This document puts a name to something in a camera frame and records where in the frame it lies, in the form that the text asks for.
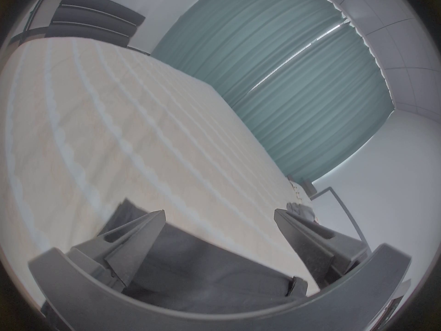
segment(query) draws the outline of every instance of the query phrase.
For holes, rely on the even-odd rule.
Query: gray cloth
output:
[[[301,218],[314,222],[316,220],[315,213],[311,207],[302,205],[301,203],[288,202],[286,211],[292,214],[298,214]]]

